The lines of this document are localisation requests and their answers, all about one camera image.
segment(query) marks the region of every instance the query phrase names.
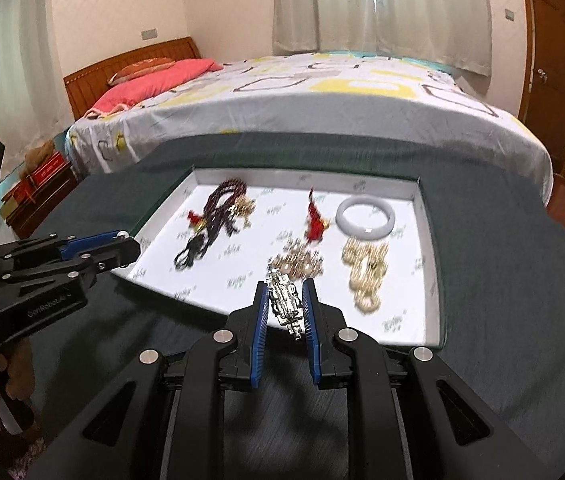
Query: door frame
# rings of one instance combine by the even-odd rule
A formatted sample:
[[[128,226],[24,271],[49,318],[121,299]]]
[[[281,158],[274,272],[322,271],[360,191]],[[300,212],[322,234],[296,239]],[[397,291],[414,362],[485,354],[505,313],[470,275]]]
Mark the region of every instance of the door frame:
[[[525,64],[523,97],[521,98],[521,106],[518,111],[518,120],[520,120],[523,124],[525,124],[527,112],[529,111],[531,86],[533,85],[533,69],[536,54],[536,23],[535,14],[533,12],[533,0],[525,0],[525,11],[527,14],[527,63]],[[554,168],[554,172],[564,174],[565,165],[563,168]]]

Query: metal screw cap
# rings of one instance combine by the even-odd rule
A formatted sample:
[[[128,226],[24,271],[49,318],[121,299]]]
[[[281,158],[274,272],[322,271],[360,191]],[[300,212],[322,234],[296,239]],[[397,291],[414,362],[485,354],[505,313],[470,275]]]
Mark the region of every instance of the metal screw cap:
[[[432,360],[434,354],[429,348],[426,348],[424,346],[419,346],[414,350],[414,357],[419,361],[427,362]]]
[[[358,333],[353,328],[343,328],[338,331],[338,337],[343,341],[351,343],[351,341],[358,339]]]
[[[160,355],[158,354],[158,352],[156,352],[155,350],[145,350],[144,352],[142,352],[140,354],[140,362],[146,365],[150,365],[155,363],[158,358],[160,357]]]
[[[228,343],[233,336],[231,330],[218,330],[218,332],[213,335],[213,340],[216,341],[216,343]]]

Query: white bangle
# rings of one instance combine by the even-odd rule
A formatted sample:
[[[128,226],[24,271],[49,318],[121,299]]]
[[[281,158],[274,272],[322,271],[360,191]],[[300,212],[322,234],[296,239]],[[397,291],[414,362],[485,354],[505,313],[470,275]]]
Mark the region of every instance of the white bangle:
[[[371,205],[377,207],[387,217],[387,223],[376,228],[366,228],[352,224],[347,218],[345,218],[345,211],[352,205]],[[338,225],[338,228],[347,236],[357,238],[358,240],[365,240],[367,242],[381,240],[388,236],[393,230],[395,223],[396,213],[394,213],[392,206],[390,206],[385,200],[375,196],[351,196],[348,199],[343,200],[341,205],[338,206],[338,211],[336,211],[336,224]]]

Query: stuffed toy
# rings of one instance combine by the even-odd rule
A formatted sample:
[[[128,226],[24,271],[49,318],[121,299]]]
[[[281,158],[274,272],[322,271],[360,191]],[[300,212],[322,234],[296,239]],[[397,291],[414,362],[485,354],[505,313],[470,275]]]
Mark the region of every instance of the stuffed toy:
[[[43,164],[56,152],[56,146],[53,139],[48,140],[38,148],[29,150],[24,156],[24,166],[20,171],[20,180],[24,180],[31,175],[36,169]]]

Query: red ornament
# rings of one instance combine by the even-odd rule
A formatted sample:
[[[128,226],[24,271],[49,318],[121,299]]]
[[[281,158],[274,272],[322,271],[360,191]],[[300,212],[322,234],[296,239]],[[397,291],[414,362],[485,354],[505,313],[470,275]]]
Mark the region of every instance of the red ornament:
[[[313,188],[309,191],[309,206],[307,207],[307,213],[309,214],[309,218],[307,219],[309,226],[307,227],[305,238],[307,238],[308,242],[319,242],[322,240],[325,229],[329,227],[329,222],[321,218],[319,210],[316,208],[316,204],[314,204]]]
[[[202,220],[202,216],[198,216],[193,211],[189,211],[187,218],[189,218],[189,225],[191,225],[191,227],[196,227],[200,220]]]

